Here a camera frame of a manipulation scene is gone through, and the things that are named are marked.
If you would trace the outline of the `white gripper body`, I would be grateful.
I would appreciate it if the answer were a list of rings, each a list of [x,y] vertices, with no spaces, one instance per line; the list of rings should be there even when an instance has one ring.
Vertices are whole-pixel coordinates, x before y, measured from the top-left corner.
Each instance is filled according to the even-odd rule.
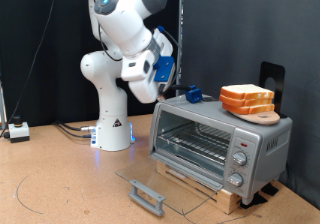
[[[152,103],[165,91],[173,79],[175,61],[173,46],[158,29],[154,30],[150,45],[129,64],[129,88],[141,103]]]

